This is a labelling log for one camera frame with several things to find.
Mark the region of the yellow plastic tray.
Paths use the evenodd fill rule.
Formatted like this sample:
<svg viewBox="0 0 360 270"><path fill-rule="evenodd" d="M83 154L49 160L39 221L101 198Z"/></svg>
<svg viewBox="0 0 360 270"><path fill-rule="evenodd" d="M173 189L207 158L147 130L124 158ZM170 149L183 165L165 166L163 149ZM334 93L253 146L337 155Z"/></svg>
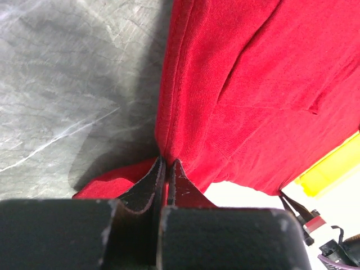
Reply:
<svg viewBox="0 0 360 270"><path fill-rule="evenodd" d="M319 198L359 171L359 132L296 178L308 197Z"/></svg>

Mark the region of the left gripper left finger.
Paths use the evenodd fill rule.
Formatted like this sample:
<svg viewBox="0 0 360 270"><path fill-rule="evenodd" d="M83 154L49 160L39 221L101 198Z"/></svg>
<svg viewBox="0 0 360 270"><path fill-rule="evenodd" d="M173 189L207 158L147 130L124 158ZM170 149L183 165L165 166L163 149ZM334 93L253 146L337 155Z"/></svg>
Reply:
<svg viewBox="0 0 360 270"><path fill-rule="evenodd" d="M156 264L166 163L155 160L147 174L119 196L117 269L148 269Z"/></svg>

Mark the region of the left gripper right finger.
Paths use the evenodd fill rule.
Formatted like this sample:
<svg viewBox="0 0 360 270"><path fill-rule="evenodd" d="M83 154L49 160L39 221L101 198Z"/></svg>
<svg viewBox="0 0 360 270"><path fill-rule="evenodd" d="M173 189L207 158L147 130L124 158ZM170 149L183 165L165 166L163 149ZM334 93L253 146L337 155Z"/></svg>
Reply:
<svg viewBox="0 0 360 270"><path fill-rule="evenodd" d="M175 160L168 177L167 205L180 208L216 208L188 179L180 160Z"/></svg>

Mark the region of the red t shirt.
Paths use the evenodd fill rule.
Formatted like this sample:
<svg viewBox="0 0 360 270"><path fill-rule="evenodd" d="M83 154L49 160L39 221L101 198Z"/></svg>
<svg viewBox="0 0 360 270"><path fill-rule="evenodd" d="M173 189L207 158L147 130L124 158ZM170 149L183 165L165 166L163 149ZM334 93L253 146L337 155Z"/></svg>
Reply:
<svg viewBox="0 0 360 270"><path fill-rule="evenodd" d="M173 3L155 137L200 191L277 195L358 129L358 1Z"/></svg>

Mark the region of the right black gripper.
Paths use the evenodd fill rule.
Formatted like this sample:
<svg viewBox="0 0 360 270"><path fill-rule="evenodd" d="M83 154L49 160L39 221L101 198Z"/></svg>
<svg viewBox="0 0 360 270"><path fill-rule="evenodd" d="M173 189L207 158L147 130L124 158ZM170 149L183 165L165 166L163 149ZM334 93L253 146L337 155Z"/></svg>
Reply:
<svg viewBox="0 0 360 270"><path fill-rule="evenodd" d="M329 225L318 211L310 212L284 193L279 198L286 210L299 213L304 242L325 267L359 267L359 235L344 239L344 230Z"/></svg>

